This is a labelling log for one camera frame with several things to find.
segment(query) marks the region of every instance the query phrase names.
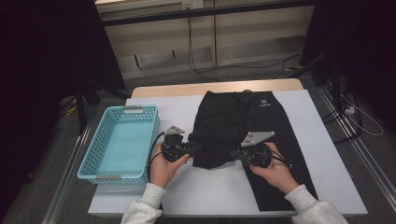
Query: forearm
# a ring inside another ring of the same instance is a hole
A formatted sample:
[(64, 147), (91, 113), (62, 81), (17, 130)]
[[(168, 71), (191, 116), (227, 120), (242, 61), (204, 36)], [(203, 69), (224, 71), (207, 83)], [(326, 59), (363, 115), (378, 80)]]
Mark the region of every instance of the forearm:
[(305, 185), (294, 189), (285, 198), (297, 212), (293, 217), (294, 223), (347, 223), (331, 203), (316, 200)]
[(165, 189), (147, 184), (142, 199), (139, 202), (129, 204), (122, 217), (121, 224), (154, 223), (163, 213), (158, 208), (165, 193)]

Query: black controller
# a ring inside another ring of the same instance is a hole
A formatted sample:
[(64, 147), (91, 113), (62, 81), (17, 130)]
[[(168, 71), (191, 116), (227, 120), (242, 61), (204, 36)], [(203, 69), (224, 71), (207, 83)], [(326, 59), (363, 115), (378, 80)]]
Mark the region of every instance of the black controller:
[(186, 154), (189, 154), (192, 158), (202, 151), (202, 146), (195, 142), (183, 143), (181, 133), (184, 133), (184, 131), (176, 126), (172, 126), (164, 134), (162, 151), (163, 156), (168, 161), (177, 161)]
[(271, 164), (273, 151), (262, 141), (274, 135), (274, 132), (248, 133), (245, 140), (241, 143), (241, 148), (237, 151), (232, 151), (231, 156), (235, 160), (240, 160), (243, 165), (267, 168)]

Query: blue plastic basket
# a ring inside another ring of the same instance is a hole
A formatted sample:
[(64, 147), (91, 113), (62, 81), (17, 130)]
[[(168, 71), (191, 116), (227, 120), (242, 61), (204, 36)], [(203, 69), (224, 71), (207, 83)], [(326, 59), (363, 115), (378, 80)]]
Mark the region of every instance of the blue plastic basket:
[(102, 116), (78, 178), (93, 184), (145, 184), (149, 149), (160, 128), (157, 106), (111, 106)]

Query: white table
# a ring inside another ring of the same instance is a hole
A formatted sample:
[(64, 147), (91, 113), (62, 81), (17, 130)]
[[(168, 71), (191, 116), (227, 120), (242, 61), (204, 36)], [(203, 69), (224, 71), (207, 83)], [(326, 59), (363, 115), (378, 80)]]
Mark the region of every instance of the white table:
[[(320, 200), (330, 201), (345, 216), (367, 214), (307, 91), (274, 91), (283, 105), (304, 154)], [(127, 105), (157, 105), (160, 131), (176, 125), (192, 132), (203, 95), (132, 98)], [(167, 217), (284, 217), (293, 211), (260, 212), (239, 161), (216, 170), (182, 166), (163, 198)], [(100, 185), (92, 199), (90, 214), (121, 216), (132, 199), (138, 200), (145, 186)]]

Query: folded black clothing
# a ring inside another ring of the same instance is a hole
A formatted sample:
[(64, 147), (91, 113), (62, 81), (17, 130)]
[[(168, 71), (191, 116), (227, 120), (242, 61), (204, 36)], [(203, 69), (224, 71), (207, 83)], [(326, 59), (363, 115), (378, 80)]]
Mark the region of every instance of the folded black clothing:
[[(211, 169), (232, 161), (230, 152), (241, 147), (248, 132), (275, 132), (267, 142), (276, 144), (285, 161), (292, 164), (296, 180), (318, 197), (288, 116), (270, 91), (207, 92), (189, 135), (189, 141), (203, 145), (193, 166)], [(293, 210), (280, 190), (244, 168), (260, 211)]]

